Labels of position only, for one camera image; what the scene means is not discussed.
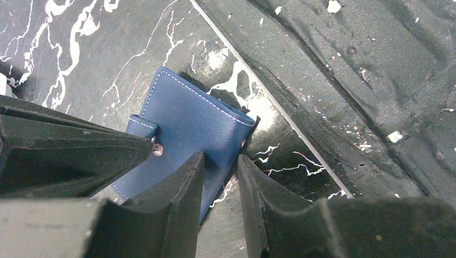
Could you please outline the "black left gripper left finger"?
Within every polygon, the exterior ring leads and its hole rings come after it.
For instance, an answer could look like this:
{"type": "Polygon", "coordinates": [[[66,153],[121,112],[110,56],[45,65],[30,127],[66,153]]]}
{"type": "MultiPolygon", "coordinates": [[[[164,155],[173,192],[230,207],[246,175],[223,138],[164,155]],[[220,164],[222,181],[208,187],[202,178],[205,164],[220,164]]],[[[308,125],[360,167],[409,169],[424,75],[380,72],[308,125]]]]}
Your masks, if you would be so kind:
{"type": "Polygon", "coordinates": [[[204,154],[123,205],[106,199],[1,201],[1,257],[194,257],[204,154]]]}

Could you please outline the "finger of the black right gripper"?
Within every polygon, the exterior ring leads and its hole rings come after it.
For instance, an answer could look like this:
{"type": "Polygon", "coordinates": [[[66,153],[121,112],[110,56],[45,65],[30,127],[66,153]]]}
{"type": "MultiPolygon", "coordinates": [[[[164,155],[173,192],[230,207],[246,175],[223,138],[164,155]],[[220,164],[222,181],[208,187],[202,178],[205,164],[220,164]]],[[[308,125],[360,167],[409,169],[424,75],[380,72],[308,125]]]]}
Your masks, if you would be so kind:
{"type": "Polygon", "coordinates": [[[1,96],[1,198],[90,197],[151,150],[148,138],[1,96]]]}

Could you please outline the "navy blue card holder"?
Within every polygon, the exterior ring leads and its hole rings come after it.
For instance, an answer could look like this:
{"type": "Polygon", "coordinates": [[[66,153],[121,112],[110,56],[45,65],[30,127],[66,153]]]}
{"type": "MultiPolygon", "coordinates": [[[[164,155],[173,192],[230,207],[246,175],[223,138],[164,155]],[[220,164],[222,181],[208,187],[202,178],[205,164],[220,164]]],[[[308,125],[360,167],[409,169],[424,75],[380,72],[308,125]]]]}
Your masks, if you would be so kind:
{"type": "Polygon", "coordinates": [[[166,67],[159,68],[126,132],[152,142],[148,159],[114,181],[121,204],[156,185],[196,152],[204,153],[200,218],[224,184],[255,120],[166,67]]]}

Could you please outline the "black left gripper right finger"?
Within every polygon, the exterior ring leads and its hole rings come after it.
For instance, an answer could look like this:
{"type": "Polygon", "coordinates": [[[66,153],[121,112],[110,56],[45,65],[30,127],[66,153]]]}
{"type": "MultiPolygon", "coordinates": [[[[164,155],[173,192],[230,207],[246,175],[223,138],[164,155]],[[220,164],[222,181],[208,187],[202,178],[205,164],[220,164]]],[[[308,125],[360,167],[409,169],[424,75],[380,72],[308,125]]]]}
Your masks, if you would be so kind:
{"type": "Polygon", "coordinates": [[[246,155],[238,180],[249,257],[455,257],[455,209],[440,199],[311,202],[246,155]]]}

